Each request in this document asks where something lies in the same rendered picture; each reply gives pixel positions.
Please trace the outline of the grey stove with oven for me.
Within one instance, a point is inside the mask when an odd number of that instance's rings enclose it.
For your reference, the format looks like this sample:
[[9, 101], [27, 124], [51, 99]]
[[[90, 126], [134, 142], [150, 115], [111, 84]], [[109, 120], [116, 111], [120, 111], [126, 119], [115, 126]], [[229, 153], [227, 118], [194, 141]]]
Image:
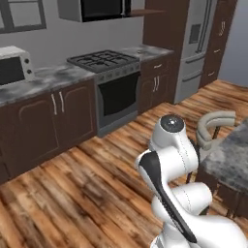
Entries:
[[97, 128], [100, 138], [138, 116], [140, 60], [114, 50], [102, 50], [67, 59], [94, 74]]

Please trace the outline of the dark brown narrow base cupboard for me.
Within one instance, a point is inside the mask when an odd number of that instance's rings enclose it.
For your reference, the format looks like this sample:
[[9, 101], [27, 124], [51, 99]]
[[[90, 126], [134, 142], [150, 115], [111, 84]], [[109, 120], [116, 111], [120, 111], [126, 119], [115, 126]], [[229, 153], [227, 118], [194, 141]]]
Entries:
[[162, 55], [140, 63], [139, 113], [174, 96], [173, 55]]

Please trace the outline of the dark brown base cupboards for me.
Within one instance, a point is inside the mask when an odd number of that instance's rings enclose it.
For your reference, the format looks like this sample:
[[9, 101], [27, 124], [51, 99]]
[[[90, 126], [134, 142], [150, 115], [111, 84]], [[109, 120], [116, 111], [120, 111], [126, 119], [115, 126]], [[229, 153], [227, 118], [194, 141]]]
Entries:
[[96, 133], [91, 79], [0, 107], [0, 185]]

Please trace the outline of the grey cushioned chair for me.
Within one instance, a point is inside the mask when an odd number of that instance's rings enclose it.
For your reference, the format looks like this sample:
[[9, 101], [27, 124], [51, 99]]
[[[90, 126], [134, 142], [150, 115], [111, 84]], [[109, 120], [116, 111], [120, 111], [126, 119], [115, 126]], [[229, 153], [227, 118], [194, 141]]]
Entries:
[[218, 134], [223, 126], [234, 126], [236, 113], [233, 110], [217, 110], [203, 115], [197, 125], [196, 140], [193, 145], [196, 147], [201, 163], [211, 152], [224, 140], [218, 139]]

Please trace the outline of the stainless steel fridge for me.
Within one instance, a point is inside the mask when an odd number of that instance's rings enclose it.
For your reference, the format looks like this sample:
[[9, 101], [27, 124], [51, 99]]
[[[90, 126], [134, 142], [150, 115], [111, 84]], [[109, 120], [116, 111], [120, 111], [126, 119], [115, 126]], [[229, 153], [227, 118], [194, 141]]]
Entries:
[[198, 92], [217, 0], [190, 0], [174, 102]]

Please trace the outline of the dark brown fridge side panel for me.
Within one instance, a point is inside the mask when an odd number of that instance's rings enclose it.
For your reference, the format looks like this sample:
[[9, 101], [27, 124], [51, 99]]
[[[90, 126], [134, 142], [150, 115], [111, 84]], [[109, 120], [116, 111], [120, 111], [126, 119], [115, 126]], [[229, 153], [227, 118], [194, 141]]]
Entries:
[[145, 0], [147, 10], [159, 11], [143, 20], [143, 43], [181, 54], [190, 0]]

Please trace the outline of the black microwave oven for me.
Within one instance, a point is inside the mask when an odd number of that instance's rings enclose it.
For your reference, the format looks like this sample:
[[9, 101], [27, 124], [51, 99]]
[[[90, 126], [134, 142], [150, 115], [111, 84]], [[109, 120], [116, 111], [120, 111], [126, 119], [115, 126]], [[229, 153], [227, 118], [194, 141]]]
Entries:
[[89, 22], [131, 15], [132, 0], [57, 0], [59, 17]]

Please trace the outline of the white toaster oven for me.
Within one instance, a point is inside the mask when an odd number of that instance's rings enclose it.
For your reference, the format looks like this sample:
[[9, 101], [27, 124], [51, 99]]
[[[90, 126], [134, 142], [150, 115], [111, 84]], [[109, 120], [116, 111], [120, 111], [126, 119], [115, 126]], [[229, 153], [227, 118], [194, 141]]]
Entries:
[[16, 46], [0, 47], [0, 86], [35, 78], [30, 53]]

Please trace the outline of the dark brown tall cupboard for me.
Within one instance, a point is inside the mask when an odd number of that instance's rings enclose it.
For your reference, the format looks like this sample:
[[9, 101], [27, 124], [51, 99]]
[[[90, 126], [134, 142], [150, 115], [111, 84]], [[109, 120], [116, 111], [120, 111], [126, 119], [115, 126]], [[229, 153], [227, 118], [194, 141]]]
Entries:
[[218, 0], [204, 60], [200, 88], [216, 80], [233, 22], [237, 0]]

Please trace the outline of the grey framed window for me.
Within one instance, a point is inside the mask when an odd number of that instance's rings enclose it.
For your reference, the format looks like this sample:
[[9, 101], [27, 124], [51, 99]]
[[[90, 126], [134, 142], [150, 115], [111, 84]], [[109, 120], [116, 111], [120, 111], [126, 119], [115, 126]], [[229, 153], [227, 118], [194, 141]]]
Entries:
[[0, 0], [0, 34], [46, 28], [43, 0]]

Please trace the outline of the brown wall shelf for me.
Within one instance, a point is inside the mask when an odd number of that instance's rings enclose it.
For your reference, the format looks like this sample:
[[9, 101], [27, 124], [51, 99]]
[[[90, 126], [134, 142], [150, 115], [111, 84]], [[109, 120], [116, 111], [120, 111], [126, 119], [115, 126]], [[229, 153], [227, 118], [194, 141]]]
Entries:
[[160, 10], [136, 9], [136, 10], [131, 10], [129, 17], [140, 17], [140, 16], [163, 14], [163, 13], [164, 11], [160, 11]]

